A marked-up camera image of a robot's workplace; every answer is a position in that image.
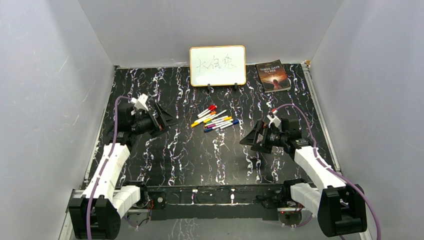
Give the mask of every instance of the pen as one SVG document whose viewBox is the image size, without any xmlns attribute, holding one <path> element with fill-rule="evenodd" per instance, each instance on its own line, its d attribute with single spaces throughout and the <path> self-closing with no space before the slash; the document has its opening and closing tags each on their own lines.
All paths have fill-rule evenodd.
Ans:
<svg viewBox="0 0 424 240">
<path fill-rule="evenodd" d="M 217 114 L 217 112 L 216 112 L 216 111 L 213 111 L 213 112 L 211 112 L 211 113 L 206 114 L 205 116 L 202 116 L 201 118 L 197 119 L 197 120 L 196 120 L 196 121 L 194 121 L 194 122 L 195 122 L 195 123 L 201 123 L 201 122 L 203 122 L 205 119 L 211 118 L 211 117 L 212 117 L 212 115 L 215 115 L 215 114 Z"/>
<path fill-rule="evenodd" d="M 209 121 L 208 123 L 205 123 L 205 126 L 208 125 L 208 124 L 215 124 L 217 122 L 222 122 L 226 118 L 228 118 L 228 115 L 225 115 L 225 116 L 222 116 L 222 117 L 218 117 L 217 119 L 214 119 L 212 121 Z"/>
<path fill-rule="evenodd" d="M 221 119 L 221 120 L 219 120 L 219 121 L 211 122 L 211 123 L 209 123 L 209 124 L 205 125 L 205 127 L 206 127 L 206 128 L 212 128 L 212 127 L 215 127 L 216 125 L 221 124 L 222 122 L 227 122 L 228 120 L 231 120 L 231 119 L 233 119 L 233 117 L 232 117 L 232 116 L 229 116 L 229 117 L 226 117 L 226 118 Z"/>
<path fill-rule="evenodd" d="M 234 120 L 233 122 L 230 122 L 230 123 L 228 123 L 228 124 L 226 124 L 226 125 L 221 126 L 219 129 L 220 129 L 220 130 L 223 130 L 223 129 L 225 129 L 225 128 L 228 128 L 229 126 L 236 125 L 236 124 L 238 124 L 238 123 L 239 123 L 239 120 L 238 120 L 238 119 L 236 119 L 236 120 Z"/>
<path fill-rule="evenodd" d="M 217 109 L 217 106 L 215 105 L 210 105 L 206 110 L 202 111 L 201 113 L 199 113 L 197 115 L 198 118 L 201 118 L 203 116 L 205 116 L 206 114 L 212 112 L 213 110 Z"/>
<path fill-rule="evenodd" d="M 203 120 L 205 120 L 206 118 L 210 118 L 211 116 L 213 116 L 213 115 L 215 115 L 217 112 L 216 111 L 213 111 L 213 112 L 211 112 L 210 114 L 208 114 L 208 115 L 206 115 L 206 116 L 204 116 L 204 117 L 202 117 L 202 118 L 200 118 L 200 119 L 197 119 L 196 121 L 194 121 L 194 123 L 191 125 L 191 127 L 192 128 L 194 128 L 194 127 L 196 127 L 197 125 L 199 125 Z"/>
<path fill-rule="evenodd" d="M 224 110 L 224 111 L 222 111 L 222 112 L 220 112 L 220 113 L 218 113 L 218 114 L 216 114 L 216 115 L 212 116 L 211 118 L 208 118 L 208 119 L 204 120 L 204 121 L 203 121 L 203 123 L 205 124 L 205 123 L 207 123 L 207 122 L 211 121 L 212 119 L 215 119 L 216 117 L 218 117 L 218 116 L 220 116 L 220 115 L 224 114 L 226 111 L 227 111 L 227 110 Z"/>
<path fill-rule="evenodd" d="M 233 121 L 233 119 L 231 119 L 229 121 L 218 123 L 216 126 L 213 126 L 213 127 L 210 127 L 210 128 L 206 128 L 205 130 L 203 130 L 203 132 L 209 133 L 210 131 L 212 131 L 214 129 L 219 129 L 220 127 L 225 126 L 225 125 L 227 125 L 228 123 L 230 123 L 232 121 Z"/>
</svg>

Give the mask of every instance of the white robotic arm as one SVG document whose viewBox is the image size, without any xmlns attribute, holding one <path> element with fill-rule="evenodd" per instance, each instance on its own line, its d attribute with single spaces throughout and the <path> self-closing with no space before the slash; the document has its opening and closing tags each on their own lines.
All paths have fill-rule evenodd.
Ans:
<svg viewBox="0 0 424 240">
<path fill-rule="evenodd" d="M 108 132 L 103 156 L 91 182 L 81 197 L 69 201 L 69 214 L 77 239 L 87 239 L 88 230 L 93 239 L 115 239 L 121 218 L 134 204 L 147 202 L 146 194 L 140 188 L 142 182 L 125 185 L 114 195 L 118 177 L 130 156 L 135 137 L 146 132 L 157 137 L 177 124 L 177 119 L 156 102 L 155 117 L 146 102 L 147 95 L 142 94 L 138 99 L 132 98 L 130 102 L 123 102 L 117 107 L 115 127 L 119 131 Z"/>
<path fill-rule="evenodd" d="M 309 209 L 314 216 L 317 216 L 323 189 L 326 189 L 328 186 L 332 186 L 333 188 L 345 187 L 346 184 L 327 171 L 327 168 L 331 168 L 330 165 L 325 163 L 326 167 L 324 167 L 318 163 L 312 146 L 304 146 L 296 149 L 294 162 L 305 170 L 317 189 L 312 188 L 307 183 L 294 184 L 290 187 L 291 198 Z"/>
<path fill-rule="evenodd" d="M 310 210 L 327 237 L 364 232 L 367 229 L 364 199 L 328 171 L 330 165 L 317 160 L 321 157 L 315 156 L 313 147 L 302 138 L 298 119 L 276 120 L 275 113 L 267 116 L 269 123 L 259 120 L 240 144 L 267 154 L 272 152 L 273 146 L 283 147 L 284 152 L 305 170 L 316 188 L 303 179 L 287 180 L 281 194 L 288 202 L 298 202 Z M 275 123 L 281 123 L 281 129 Z"/>
</svg>

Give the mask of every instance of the chinese characters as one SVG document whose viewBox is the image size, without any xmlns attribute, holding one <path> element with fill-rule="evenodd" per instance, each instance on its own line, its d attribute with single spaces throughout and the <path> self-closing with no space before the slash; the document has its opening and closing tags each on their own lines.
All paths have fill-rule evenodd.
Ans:
<svg viewBox="0 0 424 240">
<path fill-rule="evenodd" d="M 228 56 L 228 54 L 224 58 L 212 57 L 210 61 L 203 61 L 199 59 L 199 65 L 196 66 L 199 73 L 204 70 L 214 70 L 214 69 L 233 69 L 237 66 L 232 63 L 233 59 Z"/>
</svg>

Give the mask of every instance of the whiteboard frame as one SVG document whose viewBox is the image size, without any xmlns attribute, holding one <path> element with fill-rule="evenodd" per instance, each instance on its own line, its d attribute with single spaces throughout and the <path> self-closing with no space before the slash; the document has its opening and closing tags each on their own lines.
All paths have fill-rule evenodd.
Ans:
<svg viewBox="0 0 424 240">
<path fill-rule="evenodd" d="M 243 52 L 244 52 L 244 82 L 243 83 L 241 83 L 241 84 L 238 84 L 237 83 L 237 85 L 245 85 L 246 84 L 246 48 L 245 48 L 245 46 L 243 46 L 243 45 L 225 45 L 225 46 L 193 46 L 193 47 L 190 47 L 190 50 L 188 50 L 188 55 L 189 55 L 189 59 L 188 59 L 188 61 L 189 61 L 189 63 L 190 63 L 190 85 L 191 86 L 193 86 L 193 87 L 207 87 L 208 85 L 193 85 L 193 82 L 192 82 L 192 80 L 193 80 L 193 76 L 192 76 L 192 72 L 193 72 L 193 70 L 192 70 L 192 49 L 203 49 L 203 48 L 227 48 L 227 47 L 243 47 Z M 210 84 L 210 86 L 234 86 L 235 85 L 235 82 L 234 83 L 231 83 L 231 84 Z"/>
</svg>

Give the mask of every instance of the red marker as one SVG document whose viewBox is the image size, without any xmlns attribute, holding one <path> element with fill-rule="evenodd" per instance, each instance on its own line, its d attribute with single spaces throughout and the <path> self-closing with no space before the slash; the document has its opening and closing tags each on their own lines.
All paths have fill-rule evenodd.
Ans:
<svg viewBox="0 0 424 240">
<path fill-rule="evenodd" d="M 215 105 L 210 105 L 206 110 L 202 111 L 201 113 L 199 113 L 197 115 L 198 118 L 201 118 L 203 116 L 206 116 L 206 114 L 212 112 L 213 110 L 217 109 L 217 106 Z"/>
</svg>

